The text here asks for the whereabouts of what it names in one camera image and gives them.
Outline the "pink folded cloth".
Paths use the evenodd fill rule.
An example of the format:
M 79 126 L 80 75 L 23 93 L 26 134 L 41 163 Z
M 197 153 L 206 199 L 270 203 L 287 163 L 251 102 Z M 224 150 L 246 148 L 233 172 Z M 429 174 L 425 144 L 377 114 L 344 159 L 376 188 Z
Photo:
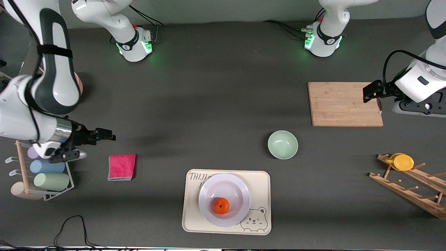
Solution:
M 137 154 L 117 154 L 108 158 L 108 181 L 131 181 L 134 176 Z

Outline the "light green bowl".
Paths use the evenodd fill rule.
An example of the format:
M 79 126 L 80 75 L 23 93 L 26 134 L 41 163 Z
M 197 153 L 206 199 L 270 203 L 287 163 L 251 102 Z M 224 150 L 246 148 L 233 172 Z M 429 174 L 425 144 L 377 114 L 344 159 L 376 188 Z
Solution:
M 269 136 L 267 147 L 273 157 L 291 159 L 298 152 L 299 143 L 291 132 L 279 130 Z

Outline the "orange mandarin fruit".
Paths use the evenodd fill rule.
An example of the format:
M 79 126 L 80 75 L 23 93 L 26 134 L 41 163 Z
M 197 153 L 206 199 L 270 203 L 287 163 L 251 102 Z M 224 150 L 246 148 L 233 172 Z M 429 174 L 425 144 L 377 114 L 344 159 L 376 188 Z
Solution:
M 218 197 L 214 200 L 213 211 L 216 214 L 224 215 L 230 210 L 229 200 L 223 197 Z

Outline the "beige cup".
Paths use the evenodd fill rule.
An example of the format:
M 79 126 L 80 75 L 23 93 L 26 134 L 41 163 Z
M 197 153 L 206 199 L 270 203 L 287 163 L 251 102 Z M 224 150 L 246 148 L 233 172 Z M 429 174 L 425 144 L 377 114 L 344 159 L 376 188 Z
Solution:
M 28 200 L 40 200 L 45 196 L 44 194 L 38 194 L 38 193 L 26 194 L 24 189 L 24 183 L 22 181 L 13 184 L 10 189 L 10 192 L 16 197 Z

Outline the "pink bowl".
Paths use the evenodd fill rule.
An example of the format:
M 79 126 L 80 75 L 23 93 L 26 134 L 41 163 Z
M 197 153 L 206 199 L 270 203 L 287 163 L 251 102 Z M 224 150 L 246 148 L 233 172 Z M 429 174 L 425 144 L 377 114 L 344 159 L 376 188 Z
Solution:
M 79 90 L 80 90 L 80 96 L 82 96 L 83 90 L 84 90 L 83 83 L 82 83 L 82 81 L 81 81 L 81 79 L 80 79 L 80 77 L 78 76 L 77 73 L 74 73 L 74 75 L 75 75 L 75 79 L 76 79 L 77 85 L 78 85 Z

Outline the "yellow cup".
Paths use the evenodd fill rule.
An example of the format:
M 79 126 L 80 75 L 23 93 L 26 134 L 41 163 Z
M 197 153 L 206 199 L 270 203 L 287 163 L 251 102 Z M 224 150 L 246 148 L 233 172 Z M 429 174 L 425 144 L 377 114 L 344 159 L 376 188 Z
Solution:
M 399 171 L 411 170 L 414 167 L 414 160 L 407 154 L 395 153 L 384 161 L 390 167 Z

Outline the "white round plate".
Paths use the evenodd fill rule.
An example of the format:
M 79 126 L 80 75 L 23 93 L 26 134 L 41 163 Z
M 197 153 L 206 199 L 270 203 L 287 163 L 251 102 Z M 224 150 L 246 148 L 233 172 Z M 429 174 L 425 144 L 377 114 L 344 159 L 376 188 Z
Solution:
M 223 197 L 229 200 L 230 210 L 224 215 L 213 211 L 214 200 Z M 237 175 L 220 173 L 213 175 L 199 192 L 199 210 L 202 216 L 217 227 L 233 227 L 239 224 L 249 211 L 251 195 L 247 185 Z

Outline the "cream tray with bear print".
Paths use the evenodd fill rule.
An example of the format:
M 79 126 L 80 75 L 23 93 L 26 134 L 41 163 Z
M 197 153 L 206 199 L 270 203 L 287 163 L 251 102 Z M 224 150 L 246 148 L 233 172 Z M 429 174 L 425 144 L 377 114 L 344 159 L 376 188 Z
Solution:
M 208 222 L 199 210 L 199 192 L 213 175 L 237 175 L 247 185 L 251 203 L 247 216 L 233 227 L 217 227 Z M 258 170 L 191 169 L 185 179 L 183 229 L 193 233 L 228 235 L 267 235 L 272 229 L 270 176 Z

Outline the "pale green cup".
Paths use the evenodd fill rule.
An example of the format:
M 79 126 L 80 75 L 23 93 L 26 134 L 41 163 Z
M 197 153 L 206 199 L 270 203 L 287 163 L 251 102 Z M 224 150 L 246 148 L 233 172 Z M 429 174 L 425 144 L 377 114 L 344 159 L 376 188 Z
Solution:
M 33 180 L 35 186 L 56 192 L 61 192 L 66 189 L 69 182 L 69 175 L 65 173 L 40 173 Z

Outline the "wooden cutting board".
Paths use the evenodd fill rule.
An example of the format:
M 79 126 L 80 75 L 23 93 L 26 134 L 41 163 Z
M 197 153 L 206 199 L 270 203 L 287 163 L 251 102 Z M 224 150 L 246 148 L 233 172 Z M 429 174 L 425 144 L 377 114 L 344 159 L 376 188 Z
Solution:
M 309 82 L 308 96 L 314 127 L 382 127 L 376 99 L 363 102 L 367 82 Z

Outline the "blue cup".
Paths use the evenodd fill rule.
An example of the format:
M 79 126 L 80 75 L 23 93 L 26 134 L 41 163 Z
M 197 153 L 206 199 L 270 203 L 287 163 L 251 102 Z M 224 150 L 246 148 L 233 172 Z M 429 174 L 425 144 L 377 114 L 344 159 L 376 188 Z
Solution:
M 29 170 L 32 173 L 63 173 L 66 165 L 63 162 L 49 163 L 47 159 L 35 159 L 30 164 Z

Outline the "wooden peg drying rack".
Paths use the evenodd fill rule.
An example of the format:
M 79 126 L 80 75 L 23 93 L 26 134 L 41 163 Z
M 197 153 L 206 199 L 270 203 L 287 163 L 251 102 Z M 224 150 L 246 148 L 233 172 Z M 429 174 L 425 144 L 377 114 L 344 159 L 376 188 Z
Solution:
M 446 172 L 430 174 L 421 170 L 426 164 L 423 162 L 421 164 L 415 164 L 411 170 L 399 171 L 395 170 L 390 165 L 385 163 L 386 159 L 389 159 L 393 154 L 378 154 L 377 160 L 387 165 L 387 169 L 384 175 L 379 173 L 370 173 L 368 175 L 376 183 L 391 190 L 395 194 L 403 197 L 412 204 L 418 206 L 422 210 L 430 213 L 432 216 L 446 220 Z M 431 189 L 435 192 L 434 195 L 419 195 L 417 189 L 418 185 L 412 187 L 403 187 L 401 185 L 402 180 L 396 179 L 391 181 L 388 179 L 389 173 L 391 171 L 396 171 L 405 174 L 409 178 L 413 179 L 421 186 Z

